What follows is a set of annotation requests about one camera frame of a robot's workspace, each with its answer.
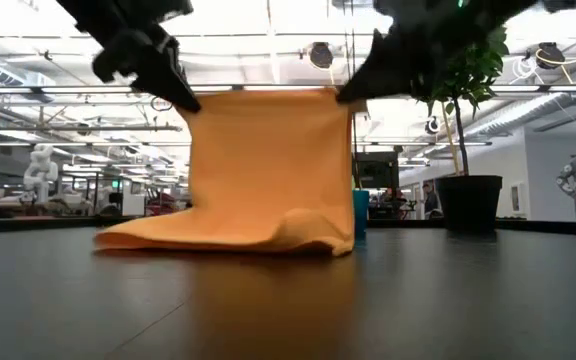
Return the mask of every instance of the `desk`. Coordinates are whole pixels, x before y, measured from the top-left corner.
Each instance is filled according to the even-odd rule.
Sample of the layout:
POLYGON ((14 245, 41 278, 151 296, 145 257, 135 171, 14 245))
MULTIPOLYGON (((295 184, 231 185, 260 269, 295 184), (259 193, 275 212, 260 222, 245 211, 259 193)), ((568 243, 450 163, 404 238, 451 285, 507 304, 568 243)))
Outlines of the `desk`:
POLYGON ((0 233, 0 359, 576 359, 576 236, 369 229, 346 257, 0 233))

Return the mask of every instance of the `ceiling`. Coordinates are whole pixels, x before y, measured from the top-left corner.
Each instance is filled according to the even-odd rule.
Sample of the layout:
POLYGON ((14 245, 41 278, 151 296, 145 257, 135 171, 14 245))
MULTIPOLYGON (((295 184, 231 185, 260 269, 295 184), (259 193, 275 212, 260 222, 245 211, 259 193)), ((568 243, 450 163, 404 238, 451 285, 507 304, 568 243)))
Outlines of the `ceiling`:
MULTIPOLYGON (((349 68, 352 72, 353 67, 359 67, 369 53, 373 29, 387 32, 392 24, 391 18, 370 8, 344 12, 328 0, 195 0, 193 6, 192 14, 163 24, 180 42, 180 62, 192 85, 343 84, 349 78, 349 68), (300 56, 315 41, 330 43, 336 56, 331 71, 321 71, 310 64, 307 56, 300 56)), ((79 33, 74 24, 55 0, 0 0, 0 65, 14 71, 43 74, 47 84, 101 85, 90 68, 91 60, 101 48, 79 33)), ((511 55, 505 59, 504 72, 497 84, 560 82, 564 77, 561 69, 539 69, 537 75, 523 75, 527 70, 525 64, 520 65, 521 58, 527 50, 534 53, 540 42, 556 42, 567 61, 576 60, 576 10, 548 14, 537 6, 511 19, 507 28, 511 55)), ((576 61, 567 69, 574 73, 576 61)), ((117 79, 118 85, 128 83, 129 79, 117 79)), ((147 95, 134 94, 60 95, 52 105, 40 110, 20 96, 6 96, 0 97, 0 106, 33 119, 52 118, 51 125, 168 124, 181 128, 181 131, 93 132, 87 137, 70 134, 73 141, 191 140, 185 122, 176 112, 157 112, 149 100, 147 95), (121 105, 82 106, 86 101, 121 105)), ((482 104, 481 112, 505 104, 506 101, 492 100, 482 104)), ((469 105, 465 103, 463 108, 464 118, 469 118, 469 105)), ((368 109, 369 114, 358 117, 359 137, 408 140, 427 137, 424 131, 427 109, 423 104, 386 99, 370 102, 368 109)), ((434 115, 441 115, 440 107, 435 107, 434 115)), ((157 151, 177 164, 186 164, 189 159, 188 147, 161 147, 157 151)))

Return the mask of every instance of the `white wall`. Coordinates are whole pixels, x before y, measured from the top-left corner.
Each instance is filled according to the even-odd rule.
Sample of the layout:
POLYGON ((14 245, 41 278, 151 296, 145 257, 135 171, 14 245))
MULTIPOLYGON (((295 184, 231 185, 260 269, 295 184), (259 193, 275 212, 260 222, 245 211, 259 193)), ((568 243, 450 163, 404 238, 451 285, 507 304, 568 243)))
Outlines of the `white wall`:
MULTIPOLYGON (((523 129, 517 129, 512 136, 494 138, 492 146, 468 147, 468 160, 472 175, 499 175, 503 177, 503 188, 499 195, 497 216, 520 216, 513 212, 510 187, 516 183, 523 183, 524 216, 530 218, 529 199, 530 187, 528 183, 528 166, 526 160, 526 143, 523 129)), ((401 186, 423 182, 455 172, 452 160, 431 161, 431 166, 401 172, 399 183, 401 186)))
POLYGON ((555 184, 555 177, 576 155, 576 130, 535 133, 526 130, 531 220, 576 221, 574 201, 555 184))

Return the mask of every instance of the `white robot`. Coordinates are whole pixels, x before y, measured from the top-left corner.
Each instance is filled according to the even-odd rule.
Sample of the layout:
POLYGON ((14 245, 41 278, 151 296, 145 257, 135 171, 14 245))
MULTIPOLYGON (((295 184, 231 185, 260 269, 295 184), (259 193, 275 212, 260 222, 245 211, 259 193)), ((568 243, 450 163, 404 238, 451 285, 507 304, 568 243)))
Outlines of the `white robot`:
POLYGON ((36 194, 36 202, 43 204, 48 201, 49 181, 56 181, 59 168, 56 163, 50 161, 52 146, 36 145, 35 151, 30 153, 30 166, 24 173, 25 193, 21 201, 32 201, 36 194))

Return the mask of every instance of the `monitor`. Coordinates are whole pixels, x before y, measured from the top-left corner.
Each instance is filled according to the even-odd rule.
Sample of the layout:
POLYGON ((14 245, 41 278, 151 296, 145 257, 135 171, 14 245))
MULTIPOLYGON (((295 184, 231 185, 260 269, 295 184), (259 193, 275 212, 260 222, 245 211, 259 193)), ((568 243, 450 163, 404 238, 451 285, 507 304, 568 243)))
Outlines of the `monitor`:
POLYGON ((399 187, 397 156, 396 152, 356 154, 361 186, 366 189, 391 188, 393 190, 399 187))

